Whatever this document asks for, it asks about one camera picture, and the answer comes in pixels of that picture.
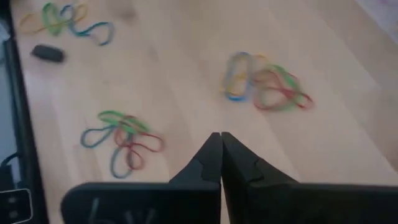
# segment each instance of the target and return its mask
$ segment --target blue rubber band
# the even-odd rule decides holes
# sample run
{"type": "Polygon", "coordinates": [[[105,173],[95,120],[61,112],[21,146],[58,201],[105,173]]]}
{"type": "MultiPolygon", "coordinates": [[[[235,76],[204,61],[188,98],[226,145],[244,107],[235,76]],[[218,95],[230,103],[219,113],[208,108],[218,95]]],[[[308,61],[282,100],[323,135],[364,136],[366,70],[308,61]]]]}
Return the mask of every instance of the blue rubber band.
{"type": "Polygon", "coordinates": [[[233,96],[233,95],[231,95],[231,93],[229,91],[225,91],[225,96],[228,99],[230,99],[231,101],[237,101],[237,102],[246,101],[246,99],[248,98],[248,96],[250,94],[250,89],[252,87],[251,78],[253,76],[253,71],[254,71],[254,59],[253,59],[252,55],[247,52],[238,52],[238,53],[234,54],[228,60],[228,64],[227,64],[228,67],[227,67],[227,71],[226,71],[226,75],[225,75],[225,79],[224,79],[224,89],[227,90],[229,87],[228,85],[229,85],[230,81],[232,80],[233,75],[235,74],[236,64],[241,57],[247,58],[246,59],[246,63],[247,63],[246,74],[248,77],[246,79],[246,87],[244,90],[244,94],[241,96],[233,96]]]}
{"type": "MultiPolygon", "coordinates": [[[[132,134],[129,133],[125,141],[132,141],[132,134]]],[[[109,165],[109,169],[110,169],[110,171],[111,171],[112,176],[113,176],[114,178],[117,178],[117,179],[125,179],[125,178],[127,178],[128,176],[130,176],[131,173],[132,173],[132,170],[131,170],[131,169],[128,169],[128,170],[126,171],[126,173],[124,173],[124,174],[118,174],[118,173],[115,171],[114,165],[115,165],[115,163],[116,163],[116,158],[118,157],[118,154],[119,154],[122,150],[123,150],[122,147],[118,147],[118,148],[116,148],[116,149],[114,150],[114,152],[113,152],[113,154],[112,154],[112,158],[111,158],[111,163],[110,163],[110,165],[109,165]]]]}
{"type": "Polygon", "coordinates": [[[104,46],[109,44],[112,40],[113,40],[113,36],[114,36],[114,26],[111,22],[97,22],[95,24],[93,24],[92,26],[89,26],[89,28],[83,30],[83,31],[77,31],[76,27],[75,27],[75,21],[73,20],[73,18],[75,17],[75,8],[71,5],[71,4],[67,4],[65,5],[62,10],[60,11],[60,15],[63,16],[64,13],[67,10],[71,11],[71,18],[68,19],[68,27],[70,29],[70,31],[77,37],[92,37],[95,39],[95,42],[99,45],[99,46],[104,46]],[[109,32],[108,32],[108,38],[104,41],[104,42],[99,42],[98,38],[95,35],[91,34],[91,31],[99,26],[108,26],[109,27],[109,32]]]}
{"type": "Polygon", "coordinates": [[[107,138],[109,138],[109,136],[112,134],[114,129],[115,129],[115,125],[109,125],[109,126],[105,126],[103,128],[90,128],[90,129],[87,129],[80,136],[80,144],[83,147],[86,147],[86,148],[89,148],[89,149],[95,148],[98,145],[100,145],[103,141],[105,141],[107,138]],[[100,132],[100,131],[106,131],[106,130],[108,130],[108,132],[105,133],[104,136],[102,138],[100,138],[98,141],[94,142],[93,144],[88,144],[86,142],[87,134],[89,134],[91,132],[100,132]]]}

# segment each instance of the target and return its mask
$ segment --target wooden table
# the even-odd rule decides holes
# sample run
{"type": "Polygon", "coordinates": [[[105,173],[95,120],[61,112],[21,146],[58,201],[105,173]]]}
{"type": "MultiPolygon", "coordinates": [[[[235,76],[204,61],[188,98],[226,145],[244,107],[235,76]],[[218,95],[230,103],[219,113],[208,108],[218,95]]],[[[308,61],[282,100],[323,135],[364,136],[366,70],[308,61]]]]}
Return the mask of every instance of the wooden table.
{"type": "MultiPolygon", "coordinates": [[[[90,1],[79,23],[113,22],[116,35],[104,47],[66,31],[17,30],[51,223],[62,222],[71,187],[120,181],[108,170],[111,141],[94,150],[79,143],[82,131],[102,125],[103,110],[145,119],[167,143],[164,153],[143,151],[145,169],[126,182],[167,182],[211,132],[229,131],[302,182],[398,184],[385,157],[396,164],[398,47],[353,0],[118,1],[90,1]],[[65,49],[66,62],[33,58],[41,43],[65,49]],[[228,101],[220,74],[237,51],[288,68],[316,108],[262,113],[228,101]]],[[[12,1],[14,25],[43,3],[12,1]]]]}

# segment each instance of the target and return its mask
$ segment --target green rubber band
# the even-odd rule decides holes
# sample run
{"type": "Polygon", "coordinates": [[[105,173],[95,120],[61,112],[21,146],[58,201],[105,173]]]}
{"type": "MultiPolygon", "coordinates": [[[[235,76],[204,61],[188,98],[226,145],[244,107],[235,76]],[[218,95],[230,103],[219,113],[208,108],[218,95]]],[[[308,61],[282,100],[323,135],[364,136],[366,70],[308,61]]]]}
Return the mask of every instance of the green rubber band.
{"type": "Polygon", "coordinates": [[[60,17],[59,10],[56,4],[49,2],[43,6],[42,20],[43,25],[47,28],[50,34],[58,36],[61,33],[64,24],[62,24],[63,20],[60,17]],[[55,19],[55,25],[51,24],[49,13],[50,16],[55,19]]]}
{"type": "MultiPolygon", "coordinates": [[[[272,70],[273,68],[277,70],[279,74],[282,75],[283,79],[285,82],[295,91],[301,92],[300,85],[297,84],[297,82],[289,75],[289,73],[281,66],[279,65],[274,65],[270,64],[269,70],[272,70]]],[[[287,102],[284,105],[276,106],[273,108],[273,110],[276,111],[283,111],[283,110],[289,110],[291,108],[294,108],[295,104],[298,103],[301,99],[303,99],[302,95],[296,95],[294,96],[289,102],[287,102]]],[[[260,94],[260,101],[263,105],[267,105],[266,98],[264,97],[263,94],[260,94]]]]}
{"type": "Polygon", "coordinates": [[[131,134],[138,134],[138,133],[148,133],[149,128],[147,125],[144,123],[140,122],[136,118],[126,118],[126,114],[120,113],[118,111],[113,111],[113,110],[107,110],[107,111],[102,111],[98,114],[98,119],[101,121],[112,124],[115,126],[120,125],[120,120],[123,119],[124,122],[131,123],[132,125],[128,124],[122,124],[121,127],[123,130],[125,130],[128,133],[131,134]]]}

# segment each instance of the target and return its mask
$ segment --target rubber band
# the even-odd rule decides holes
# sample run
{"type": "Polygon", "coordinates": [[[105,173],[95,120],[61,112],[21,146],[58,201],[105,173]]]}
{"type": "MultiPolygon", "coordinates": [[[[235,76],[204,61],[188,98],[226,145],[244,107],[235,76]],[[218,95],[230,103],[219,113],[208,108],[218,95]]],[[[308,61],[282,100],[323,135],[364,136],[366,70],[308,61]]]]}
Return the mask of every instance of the rubber band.
{"type": "Polygon", "coordinates": [[[244,101],[248,97],[250,87],[254,86],[256,88],[254,106],[260,110],[283,111],[291,109],[294,106],[307,110],[314,105],[311,97],[302,91],[298,78],[280,65],[271,64],[269,59],[263,54],[257,54],[255,58],[257,60],[265,60],[265,68],[254,72],[250,69],[253,63],[250,63],[249,61],[251,59],[248,59],[247,71],[233,75],[235,64],[241,57],[248,57],[248,55],[249,54],[245,52],[238,52],[233,55],[228,62],[226,76],[221,88],[221,91],[225,93],[228,99],[232,101],[244,101]],[[266,74],[266,76],[260,78],[260,75],[263,74],[266,74]],[[242,92],[234,91],[233,87],[235,83],[241,82],[242,80],[246,82],[246,89],[242,92]],[[278,91],[284,96],[284,99],[271,105],[268,104],[265,93],[269,91],[278,91]],[[307,104],[301,103],[302,100],[306,100],[307,104]]]}
{"type": "Polygon", "coordinates": [[[105,121],[107,119],[109,119],[111,121],[110,122],[111,124],[108,126],[105,126],[103,128],[87,129],[86,131],[84,131],[82,133],[82,135],[80,137],[80,144],[83,147],[92,149],[96,146],[99,146],[102,142],[104,142],[107,138],[109,138],[112,133],[114,133],[113,140],[118,147],[113,151],[112,156],[111,156],[111,162],[109,163],[109,169],[114,178],[125,179],[132,174],[133,170],[140,170],[140,169],[144,168],[144,166],[145,166],[144,158],[137,151],[135,151],[133,149],[133,147],[140,146],[140,147],[147,149],[150,152],[161,152],[164,150],[164,146],[165,146],[164,140],[158,136],[149,134],[148,133],[149,128],[147,126],[145,126],[142,122],[138,121],[138,119],[134,116],[125,115],[125,114],[122,114],[117,111],[103,111],[98,115],[98,118],[101,120],[105,119],[105,121]],[[117,119],[118,119],[117,125],[113,124],[113,122],[116,121],[116,119],[109,119],[109,118],[103,117],[103,116],[109,116],[109,115],[117,117],[117,119]],[[125,130],[126,127],[129,127],[130,129],[134,130],[136,135],[126,131],[125,130]],[[88,144],[86,141],[86,138],[89,135],[89,133],[93,133],[93,132],[104,132],[104,134],[96,142],[94,142],[92,144],[88,144]],[[138,135],[156,138],[156,140],[159,141],[159,148],[153,149],[153,148],[146,146],[145,144],[135,142],[134,141],[135,136],[138,136],[138,135]],[[115,168],[116,167],[116,159],[118,158],[119,154],[122,152],[123,149],[128,150],[126,157],[125,157],[125,162],[126,162],[128,169],[124,173],[118,174],[116,172],[116,168],[115,168]],[[133,158],[134,158],[133,155],[137,156],[137,158],[139,160],[138,165],[136,165],[136,166],[134,165],[134,162],[133,162],[133,158]]]}
{"type": "Polygon", "coordinates": [[[284,68],[279,65],[269,65],[268,74],[274,76],[275,84],[277,85],[277,87],[260,87],[258,91],[260,103],[256,103],[256,101],[254,101],[254,105],[256,106],[256,108],[259,108],[260,110],[282,111],[290,109],[293,106],[298,106],[301,109],[308,109],[309,106],[305,106],[299,103],[299,101],[303,98],[305,98],[311,105],[313,105],[312,99],[307,94],[302,92],[297,77],[287,72],[284,68]],[[277,74],[279,74],[284,79],[289,88],[285,88],[283,86],[277,74]],[[278,91],[285,96],[285,99],[273,105],[268,105],[264,96],[264,93],[267,91],[278,91]]]}
{"type": "MultiPolygon", "coordinates": [[[[266,63],[265,63],[266,65],[269,63],[269,59],[268,59],[264,54],[257,54],[257,55],[255,55],[255,57],[256,57],[258,60],[265,60],[265,61],[266,61],[266,63]]],[[[247,77],[246,72],[242,72],[242,73],[239,73],[239,74],[235,75],[235,76],[230,80],[229,86],[227,86],[227,89],[224,88],[223,82],[224,82],[225,78],[223,78],[222,84],[221,84],[221,88],[220,88],[220,92],[228,91],[228,93],[229,93],[230,95],[233,95],[233,96],[241,96],[241,95],[244,95],[244,92],[243,92],[243,91],[240,91],[240,92],[234,91],[234,90],[232,90],[232,87],[234,86],[234,84],[235,84],[236,82],[240,82],[241,80],[246,80],[247,78],[248,78],[248,77],[247,77]]]]}
{"type": "Polygon", "coordinates": [[[60,15],[63,16],[65,14],[66,11],[70,11],[71,13],[71,18],[68,20],[68,26],[69,29],[71,30],[71,32],[77,36],[77,37],[91,37],[97,45],[99,46],[104,46],[109,44],[112,40],[113,40],[113,36],[114,36],[114,26],[111,22],[97,22],[95,24],[93,24],[92,26],[89,26],[89,28],[82,30],[82,31],[77,31],[76,27],[75,27],[75,21],[73,20],[73,18],[75,18],[75,9],[73,7],[73,5],[69,4],[64,6],[61,11],[60,11],[60,15]],[[103,41],[100,42],[97,38],[97,36],[91,34],[91,31],[94,30],[97,27],[101,27],[101,26],[108,26],[109,27],[109,32],[108,32],[108,38],[103,41]]]}
{"type": "MultiPolygon", "coordinates": [[[[74,20],[75,23],[80,22],[82,19],[84,19],[84,18],[87,16],[87,12],[88,12],[88,6],[87,6],[86,4],[79,4],[79,5],[77,5],[77,7],[76,7],[76,14],[79,15],[79,16],[77,16],[77,17],[75,18],[75,20],[74,20]]],[[[42,26],[42,27],[36,28],[36,29],[34,29],[34,30],[24,30],[24,29],[23,29],[23,26],[24,26],[25,22],[27,22],[29,19],[35,19],[35,20],[36,20],[36,23],[38,23],[38,22],[40,21],[40,19],[37,18],[37,15],[36,15],[36,14],[33,14],[33,13],[28,13],[28,14],[26,14],[26,15],[19,21],[19,31],[20,31],[22,34],[36,34],[36,33],[38,33],[38,32],[41,32],[41,31],[43,31],[43,30],[48,29],[49,27],[65,26],[65,25],[67,25],[67,23],[68,23],[68,20],[66,20],[66,21],[62,20],[62,21],[57,22],[57,23],[54,23],[54,24],[51,23],[51,22],[49,22],[49,23],[47,24],[47,26],[42,26]]]]}
{"type": "Polygon", "coordinates": [[[50,32],[50,34],[57,36],[61,33],[62,31],[62,20],[58,14],[58,7],[54,3],[47,3],[43,6],[42,9],[42,20],[43,20],[43,25],[47,28],[47,30],[50,32]],[[50,18],[49,18],[49,13],[52,18],[55,19],[56,26],[50,26],[50,18]]]}
{"type": "MultiPolygon", "coordinates": [[[[127,134],[127,138],[124,141],[132,141],[132,139],[133,139],[133,135],[128,133],[127,134]]],[[[125,179],[125,178],[129,177],[132,174],[132,169],[128,169],[124,174],[118,174],[116,172],[116,169],[115,169],[116,158],[118,157],[118,154],[122,150],[123,150],[123,147],[119,146],[113,151],[112,157],[111,157],[111,162],[109,164],[109,169],[111,171],[112,176],[114,178],[117,178],[117,179],[125,179]]],[[[132,159],[131,159],[131,156],[129,154],[127,154],[126,159],[127,159],[127,161],[126,161],[127,164],[131,165],[132,164],[132,159]]]]}
{"type": "Polygon", "coordinates": [[[104,142],[107,138],[109,138],[109,136],[112,134],[114,129],[115,129],[115,125],[109,125],[104,128],[98,128],[98,129],[96,129],[96,128],[87,129],[86,131],[83,132],[83,134],[81,134],[80,144],[86,148],[90,148],[90,149],[95,148],[95,147],[99,146],[102,142],[104,142]],[[106,134],[104,134],[104,136],[102,138],[100,138],[98,141],[94,142],[93,144],[88,144],[86,142],[85,139],[89,133],[102,132],[102,131],[107,131],[107,130],[108,130],[108,132],[106,134]]]}
{"type": "Polygon", "coordinates": [[[231,101],[245,101],[246,98],[248,97],[249,91],[251,89],[251,84],[248,80],[252,77],[253,69],[254,69],[254,60],[252,58],[252,55],[246,52],[238,52],[235,55],[233,55],[229,62],[228,62],[228,67],[224,79],[224,89],[225,90],[230,90],[231,84],[233,83],[233,77],[236,69],[236,63],[241,59],[245,58],[246,59],[246,86],[245,90],[242,94],[240,95],[232,95],[229,91],[225,91],[225,96],[230,99],[231,101]]]}
{"type": "MultiPolygon", "coordinates": [[[[118,126],[119,122],[125,116],[126,116],[125,114],[113,110],[102,111],[97,115],[98,119],[100,119],[101,121],[115,126],[118,126]]],[[[123,121],[130,123],[130,125],[126,125],[125,123],[122,124],[123,130],[127,131],[128,133],[137,134],[137,133],[149,132],[149,128],[144,123],[140,122],[138,119],[136,119],[133,116],[128,117],[128,119],[125,119],[123,121]]]]}

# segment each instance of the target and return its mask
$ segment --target pile of rubber bands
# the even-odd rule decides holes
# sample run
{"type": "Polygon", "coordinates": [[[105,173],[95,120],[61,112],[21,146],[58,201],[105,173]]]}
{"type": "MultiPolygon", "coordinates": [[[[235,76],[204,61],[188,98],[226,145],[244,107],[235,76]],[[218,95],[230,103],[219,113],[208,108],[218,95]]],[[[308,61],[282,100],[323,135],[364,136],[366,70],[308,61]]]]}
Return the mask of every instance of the pile of rubber bands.
{"type": "Polygon", "coordinates": [[[302,110],[314,106],[312,98],[306,94],[297,77],[289,73],[280,65],[272,64],[264,55],[251,55],[246,52],[234,54],[227,64],[227,71],[223,79],[221,91],[231,101],[246,101],[254,87],[254,106],[264,111],[284,111],[294,107],[302,110]],[[246,61],[246,71],[236,73],[237,63],[246,61]],[[264,66],[256,70],[258,62],[263,61],[264,66]],[[236,91],[237,82],[244,81],[244,91],[236,91]],[[283,99],[269,103],[267,94],[276,91],[283,99]]]}
{"type": "Polygon", "coordinates": [[[114,133],[113,140],[117,145],[117,148],[112,154],[109,169],[112,176],[117,179],[125,179],[132,174],[133,170],[141,170],[144,168],[145,161],[142,156],[134,149],[135,147],[143,147],[150,152],[161,152],[164,150],[164,140],[158,136],[150,134],[150,129],[148,126],[134,116],[126,115],[118,111],[103,111],[98,114],[98,119],[108,125],[103,128],[90,128],[84,131],[83,134],[81,134],[80,144],[83,147],[92,149],[99,146],[102,142],[107,140],[112,133],[114,133]],[[94,143],[87,143],[87,135],[98,132],[104,132],[103,136],[94,143]],[[136,139],[139,136],[154,138],[159,142],[159,148],[152,149],[145,144],[136,142],[136,139]],[[115,171],[116,159],[123,149],[127,149],[125,158],[127,171],[125,171],[123,174],[118,174],[115,171]],[[133,164],[134,156],[136,156],[139,160],[139,163],[136,166],[133,164]]]}
{"type": "Polygon", "coordinates": [[[87,10],[88,7],[86,4],[79,4],[76,7],[74,4],[67,4],[59,10],[55,3],[49,2],[43,6],[41,12],[43,25],[37,25],[36,28],[29,30],[23,29],[23,26],[27,21],[38,19],[36,14],[29,13],[26,14],[19,22],[19,29],[23,34],[36,34],[47,29],[51,35],[58,36],[62,33],[63,27],[67,26],[76,37],[90,37],[99,46],[109,44],[113,40],[114,36],[114,26],[111,22],[97,22],[92,26],[89,26],[89,28],[81,31],[76,29],[76,23],[80,22],[87,16],[87,10]],[[97,38],[97,36],[91,33],[95,28],[101,26],[107,26],[109,29],[108,38],[102,42],[97,38]]]}

